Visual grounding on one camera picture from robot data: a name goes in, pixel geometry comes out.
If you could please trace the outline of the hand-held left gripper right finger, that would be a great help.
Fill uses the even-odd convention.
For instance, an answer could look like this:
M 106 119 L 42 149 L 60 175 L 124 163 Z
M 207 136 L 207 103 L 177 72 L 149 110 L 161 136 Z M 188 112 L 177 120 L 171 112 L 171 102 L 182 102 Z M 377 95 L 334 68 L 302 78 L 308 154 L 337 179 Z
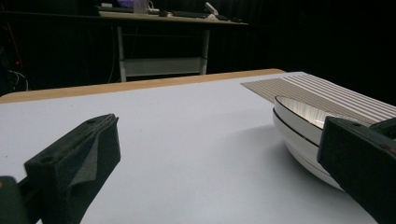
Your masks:
M 317 160 L 378 224 L 396 224 L 396 118 L 325 119 Z

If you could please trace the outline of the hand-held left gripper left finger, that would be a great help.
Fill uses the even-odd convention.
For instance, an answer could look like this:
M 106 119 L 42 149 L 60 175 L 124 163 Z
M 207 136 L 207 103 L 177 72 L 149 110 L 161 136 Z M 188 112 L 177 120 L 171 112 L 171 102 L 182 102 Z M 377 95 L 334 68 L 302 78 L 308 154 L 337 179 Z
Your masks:
M 79 224 L 120 162 L 118 118 L 88 119 L 24 164 L 39 189 L 43 224 Z

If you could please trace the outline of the white plate with dark rim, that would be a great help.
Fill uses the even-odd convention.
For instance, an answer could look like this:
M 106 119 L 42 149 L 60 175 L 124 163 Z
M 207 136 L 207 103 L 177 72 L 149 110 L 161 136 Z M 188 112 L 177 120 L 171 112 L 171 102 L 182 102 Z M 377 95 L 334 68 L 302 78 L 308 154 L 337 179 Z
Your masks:
M 328 172 L 317 162 L 318 146 L 311 143 L 301 134 L 292 129 L 273 109 L 273 123 L 277 131 L 282 135 L 290 154 L 308 172 L 316 176 L 328 185 L 343 190 Z
M 330 113 L 281 95 L 275 97 L 275 112 L 294 131 L 315 145 L 319 145 L 320 143 L 323 126 L 327 117 L 350 119 L 350 117 Z

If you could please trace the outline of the wooden table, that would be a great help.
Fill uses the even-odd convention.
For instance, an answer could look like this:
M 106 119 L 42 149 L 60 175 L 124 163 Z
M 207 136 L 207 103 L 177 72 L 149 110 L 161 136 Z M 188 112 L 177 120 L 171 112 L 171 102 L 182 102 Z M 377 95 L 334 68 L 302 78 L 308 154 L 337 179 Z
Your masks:
M 270 69 L 218 73 L 218 74 L 210 74 L 210 75 L 155 78 L 148 80 L 108 83 L 108 84 L 99 84 L 99 85 L 90 85 L 90 86 L 78 86 L 78 87 L 70 87 L 70 88 L 48 89 L 48 90 L 39 90 L 39 91 L 19 91 L 19 92 L 8 93 L 4 96 L 1 96 L 0 104 L 75 97 L 75 96 L 84 96 L 84 95 L 101 94 L 101 93 L 118 92 L 118 91 L 132 91 L 132 90 L 141 90 L 141 89 L 149 89 L 149 88 L 218 81 L 224 79 L 267 76 L 267 75 L 275 75 L 282 73 L 283 70 L 281 69 L 270 68 Z

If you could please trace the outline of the striped brown placemat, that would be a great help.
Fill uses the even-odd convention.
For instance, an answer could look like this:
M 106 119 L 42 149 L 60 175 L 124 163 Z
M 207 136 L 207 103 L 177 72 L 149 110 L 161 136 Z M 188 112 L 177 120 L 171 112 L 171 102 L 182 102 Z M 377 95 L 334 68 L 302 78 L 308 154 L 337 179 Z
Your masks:
M 369 124 L 396 118 L 396 106 L 306 73 L 245 82 L 243 86 L 270 103 L 281 95 Z

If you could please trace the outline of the white table cover board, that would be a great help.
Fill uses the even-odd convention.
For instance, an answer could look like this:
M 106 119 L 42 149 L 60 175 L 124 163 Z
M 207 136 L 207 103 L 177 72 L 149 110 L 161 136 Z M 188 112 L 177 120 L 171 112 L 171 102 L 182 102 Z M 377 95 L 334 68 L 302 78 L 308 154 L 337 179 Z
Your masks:
M 308 173 L 272 104 L 228 79 L 0 104 L 0 175 L 81 122 L 119 119 L 121 160 L 81 224 L 375 224 Z

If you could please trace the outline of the dark box with red light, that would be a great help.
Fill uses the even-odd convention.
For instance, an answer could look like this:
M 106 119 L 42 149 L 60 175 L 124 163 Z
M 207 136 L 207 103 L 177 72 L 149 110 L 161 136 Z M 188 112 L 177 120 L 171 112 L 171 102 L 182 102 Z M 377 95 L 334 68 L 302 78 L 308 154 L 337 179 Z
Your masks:
M 10 24 L 0 22 L 0 96 L 28 90 L 29 81 L 23 73 L 21 57 Z

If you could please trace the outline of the desk with white legs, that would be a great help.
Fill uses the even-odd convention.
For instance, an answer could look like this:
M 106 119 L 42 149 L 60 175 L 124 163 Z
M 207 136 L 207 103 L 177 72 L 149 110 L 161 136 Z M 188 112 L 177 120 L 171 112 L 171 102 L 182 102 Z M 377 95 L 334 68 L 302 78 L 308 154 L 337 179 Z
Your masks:
M 126 59 L 123 40 L 125 34 L 123 33 L 123 28 L 118 25 L 117 34 L 121 82 L 126 82 L 128 77 L 180 74 L 205 75 L 208 61 L 210 31 L 217 28 L 249 27 L 247 23 L 220 21 L 215 17 L 210 17 L 209 19 L 183 18 L 175 17 L 172 14 L 168 14 L 166 17 L 160 17 L 159 15 L 107 11 L 100 11 L 99 16 L 113 21 L 119 20 L 125 22 L 127 25 L 187 26 L 203 31 L 202 55 L 200 57 Z

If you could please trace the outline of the translucent plastic container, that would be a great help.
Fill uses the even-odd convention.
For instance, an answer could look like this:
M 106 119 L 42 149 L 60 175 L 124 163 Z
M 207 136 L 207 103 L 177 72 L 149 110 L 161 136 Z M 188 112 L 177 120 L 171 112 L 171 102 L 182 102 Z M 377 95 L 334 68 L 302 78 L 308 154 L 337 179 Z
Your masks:
M 134 0 L 134 13 L 147 14 L 148 11 L 148 0 Z

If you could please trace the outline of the black keyboard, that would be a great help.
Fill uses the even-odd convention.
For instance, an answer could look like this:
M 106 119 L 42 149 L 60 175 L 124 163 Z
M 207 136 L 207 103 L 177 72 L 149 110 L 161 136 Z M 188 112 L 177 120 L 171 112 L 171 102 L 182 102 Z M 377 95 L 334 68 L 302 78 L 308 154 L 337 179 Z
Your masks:
M 188 11 L 172 11 L 171 14 L 175 17 L 182 17 L 182 18 L 199 18 L 205 19 L 209 16 L 209 14 L 205 13 L 197 13 L 197 12 L 188 12 Z

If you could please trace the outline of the white handheld device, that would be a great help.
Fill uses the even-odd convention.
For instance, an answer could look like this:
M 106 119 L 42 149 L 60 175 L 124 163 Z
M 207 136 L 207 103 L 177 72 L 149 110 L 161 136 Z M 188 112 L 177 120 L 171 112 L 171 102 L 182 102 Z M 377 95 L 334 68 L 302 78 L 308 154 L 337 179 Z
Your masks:
M 205 2 L 205 8 L 213 15 L 219 15 L 218 11 L 209 3 Z

